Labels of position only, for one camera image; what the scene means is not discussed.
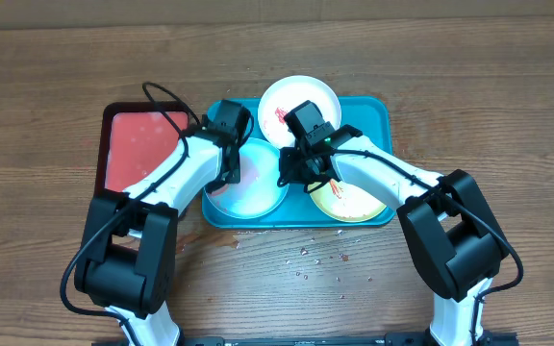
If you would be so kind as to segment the light blue plate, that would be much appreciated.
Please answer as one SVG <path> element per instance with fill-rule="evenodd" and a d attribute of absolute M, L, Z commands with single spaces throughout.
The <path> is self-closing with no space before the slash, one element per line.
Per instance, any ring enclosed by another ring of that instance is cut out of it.
<path fill-rule="evenodd" d="M 240 182 L 205 193 L 209 205 L 235 219 L 252 219 L 276 210 L 289 187 L 279 187 L 279 150 L 269 142 L 250 138 L 239 150 Z"/>

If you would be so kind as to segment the yellow-green plate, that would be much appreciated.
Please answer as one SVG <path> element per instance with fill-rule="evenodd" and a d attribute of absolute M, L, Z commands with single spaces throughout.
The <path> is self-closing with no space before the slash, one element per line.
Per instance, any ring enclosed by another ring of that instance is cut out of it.
<path fill-rule="evenodd" d="M 363 189 L 331 180 L 323 186 L 309 185 L 310 196 L 315 205 L 333 219 L 358 223 L 374 218 L 387 206 Z"/>

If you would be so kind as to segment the white plate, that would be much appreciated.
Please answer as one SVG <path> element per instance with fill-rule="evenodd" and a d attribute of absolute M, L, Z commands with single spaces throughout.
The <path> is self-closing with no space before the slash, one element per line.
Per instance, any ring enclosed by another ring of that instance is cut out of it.
<path fill-rule="evenodd" d="M 285 116 L 305 101 L 312 101 L 334 128 L 341 123 L 340 101 L 335 92 L 317 78 L 294 75 L 272 84 L 258 106 L 258 123 L 268 142 L 278 149 L 294 144 Z"/>

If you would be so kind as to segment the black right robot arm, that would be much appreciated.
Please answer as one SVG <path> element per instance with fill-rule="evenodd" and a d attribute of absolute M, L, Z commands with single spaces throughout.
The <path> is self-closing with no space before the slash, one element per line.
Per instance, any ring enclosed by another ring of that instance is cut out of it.
<path fill-rule="evenodd" d="M 280 151 L 279 185 L 355 185 L 395 210 L 420 278 L 434 293 L 429 335 L 437 345 L 487 345 L 481 325 L 492 279 L 515 250 L 475 180 L 463 170 L 443 176 L 381 150 L 367 136 L 327 137 Z"/>

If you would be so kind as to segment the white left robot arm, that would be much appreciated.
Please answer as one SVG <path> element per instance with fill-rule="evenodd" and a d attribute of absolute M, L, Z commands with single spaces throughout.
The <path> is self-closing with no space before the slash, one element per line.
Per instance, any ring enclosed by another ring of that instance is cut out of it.
<path fill-rule="evenodd" d="M 237 183 L 244 135 L 181 137 L 151 173 L 121 192 L 104 189 L 88 210 L 81 247 L 64 276 L 123 327 L 131 345 L 177 345 L 165 302 L 173 281 L 179 214 L 205 186 Z"/>

